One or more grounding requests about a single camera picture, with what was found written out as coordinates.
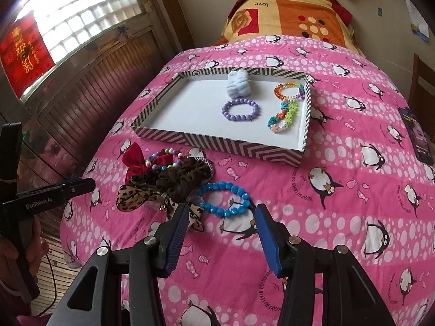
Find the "red poster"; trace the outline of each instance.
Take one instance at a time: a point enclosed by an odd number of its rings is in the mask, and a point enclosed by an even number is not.
[[[0,44],[0,57],[18,98],[28,86],[54,66],[33,11],[14,23]]]

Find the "blue gripper pad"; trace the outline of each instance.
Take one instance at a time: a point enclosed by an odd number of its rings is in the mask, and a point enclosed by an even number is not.
[[[180,257],[181,247],[183,246],[184,237],[189,226],[189,212],[190,208],[188,205],[179,204],[178,209],[182,209],[180,219],[174,228],[172,237],[167,245],[166,253],[166,263],[163,269],[170,275],[173,270],[177,267],[178,258]]]
[[[272,233],[274,224],[275,222],[266,205],[260,204],[255,207],[255,225],[257,227],[258,236],[260,237],[269,268],[277,276],[281,274],[282,266],[279,261],[276,239]]]

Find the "window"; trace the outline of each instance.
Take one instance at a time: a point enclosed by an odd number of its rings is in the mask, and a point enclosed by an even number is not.
[[[55,64],[90,38],[141,13],[138,0],[29,0],[17,19],[32,10]]]

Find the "wooden chair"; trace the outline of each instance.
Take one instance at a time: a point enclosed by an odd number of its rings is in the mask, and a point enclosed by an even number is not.
[[[435,71],[420,60],[417,54],[414,54],[408,104],[423,131],[429,136],[431,142],[435,143],[435,95],[429,93],[418,83],[419,77],[435,87]]]

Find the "black cable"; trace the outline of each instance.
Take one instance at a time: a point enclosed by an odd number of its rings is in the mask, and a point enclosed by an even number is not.
[[[41,316],[41,315],[45,314],[45,312],[47,312],[47,311],[48,311],[48,310],[49,310],[49,309],[54,305],[54,303],[56,302],[56,299],[57,299],[56,279],[54,278],[53,267],[51,266],[51,261],[50,261],[50,258],[48,257],[48,254],[45,254],[45,257],[46,257],[47,260],[48,260],[48,264],[50,265],[51,275],[52,275],[52,277],[53,277],[53,284],[54,284],[54,300],[53,300],[52,303],[51,303],[47,308],[45,308],[45,310],[44,310],[43,312],[41,312],[38,316]]]

